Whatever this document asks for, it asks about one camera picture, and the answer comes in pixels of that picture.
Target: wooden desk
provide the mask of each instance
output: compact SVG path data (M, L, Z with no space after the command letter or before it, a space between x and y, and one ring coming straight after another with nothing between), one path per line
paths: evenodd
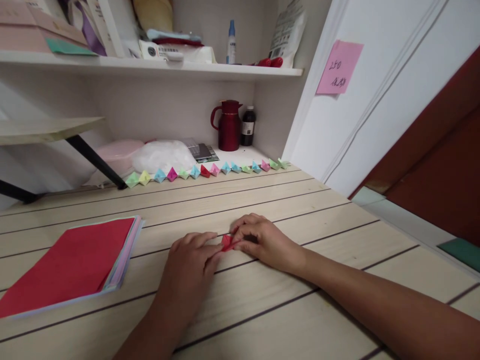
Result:
M66 119L43 119L39 121L0 121L0 146L40 144L66 140L71 146L107 176L118 189L127 184L105 161L80 137L79 134L94 129L105 122L104 117L79 117ZM43 194L34 194L8 182L0 180L0 194L30 204Z
M145 314L170 245L187 232L224 234L255 212L336 261L403 284L480 318L480 287L292 166L118 191L52 194L0 216L0 290L68 228L140 215L145 228L120 290L25 318L0 319L2 359L108 359ZM381 344L325 293L238 251L225 254L175 359L385 358Z

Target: left hand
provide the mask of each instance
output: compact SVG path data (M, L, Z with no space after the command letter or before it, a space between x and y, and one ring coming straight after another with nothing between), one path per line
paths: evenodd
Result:
M216 232L192 232L173 243L152 307L160 321L183 332L194 320L208 293L222 244L205 245Z

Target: pink box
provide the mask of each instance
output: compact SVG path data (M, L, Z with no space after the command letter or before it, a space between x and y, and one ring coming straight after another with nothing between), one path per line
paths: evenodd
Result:
M24 2L0 2L0 50L51 53L46 38L88 49L82 32L65 21Z

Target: stack of colored paper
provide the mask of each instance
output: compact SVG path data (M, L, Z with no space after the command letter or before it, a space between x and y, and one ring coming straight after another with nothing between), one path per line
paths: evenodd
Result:
M122 285L140 216L73 227L0 299L0 318L38 313Z

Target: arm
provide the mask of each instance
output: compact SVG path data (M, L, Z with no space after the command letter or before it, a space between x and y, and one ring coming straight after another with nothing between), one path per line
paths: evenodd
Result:
M200 309L217 270L222 245L205 245L214 232L189 233L168 253L150 309L114 360L169 359Z
M402 359L480 359L480 322L417 291L296 244L273 223L245 215L231 229L235 250L327 292ZM258 243L245 241L255 236Z

